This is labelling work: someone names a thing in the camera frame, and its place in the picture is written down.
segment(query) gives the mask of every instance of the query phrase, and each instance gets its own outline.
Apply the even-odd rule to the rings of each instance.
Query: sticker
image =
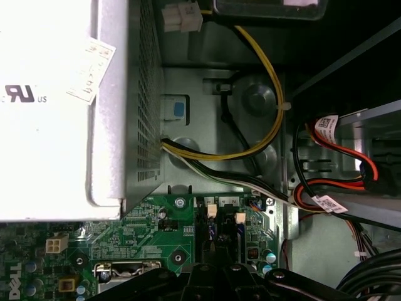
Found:
[[[336,144],[335,130],[337,122],[338,115],[329,115],[320,118],[315,124],[315,129],[325,140]]]
[[[90,38],[83,52],[80,66],[72,75],[73,82],[67,94],[91,105],[114,52],[115,47]]]
[[[367,257],[368,256],[368,253],[359,252],[359,251],[355,251],[355,252],[353,252],[353,254],[355,255],[355,257]]]
[[[233,205],[239,207],[239,196],[221,196],[219,197],[219,206],[224,207],[225,205]]]
[[[329,196],[314,196],[312,200],[319,205],[322,209],[324,209],[327,213],[344,213],[347,212],[348,209],[338,204],[334,199]]]

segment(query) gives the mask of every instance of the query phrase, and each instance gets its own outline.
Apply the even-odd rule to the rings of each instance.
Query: ventilation holes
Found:
[[[141,0],[139,32],[138,181],[160,175],[160,91],[163,79],[151,1]]]

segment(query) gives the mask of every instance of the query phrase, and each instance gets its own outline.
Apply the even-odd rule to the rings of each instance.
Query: white connector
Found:
[[[60,234],[46,240],[47,254],[60,254],[68,248],[68,234]]]
[[[200,31],[203,17],[198,2],[181,2],[168,4],[162,9],[164,19],[164,32]]]
[[[235,215],[236,223],[237,224],[244,224],[246,220],[246,213],[245,212],[237,212]]]
[[[216,218],[217,216],[217,205],[208,204],[207,205],[207,218]]]

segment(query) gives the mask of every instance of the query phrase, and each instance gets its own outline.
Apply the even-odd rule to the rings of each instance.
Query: cable label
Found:
[[[338,204],[334,199],[329,196],[314,196],[312,200],[319,205],[323,210],[327,213],[334,212],[334,213],[344,213],[347,212],[348,209],[343,207],[342,205]]]
[[[329,115],[320,118],[315,124],[315,129],[325,140],[336,144],[335,130],[337,122],[338,115]]]

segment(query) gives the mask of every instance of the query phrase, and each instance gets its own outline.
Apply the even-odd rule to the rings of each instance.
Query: cable clip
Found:
[[[288,111],[291,110],[291,102],[283,102],[276,106],[279,110]]]

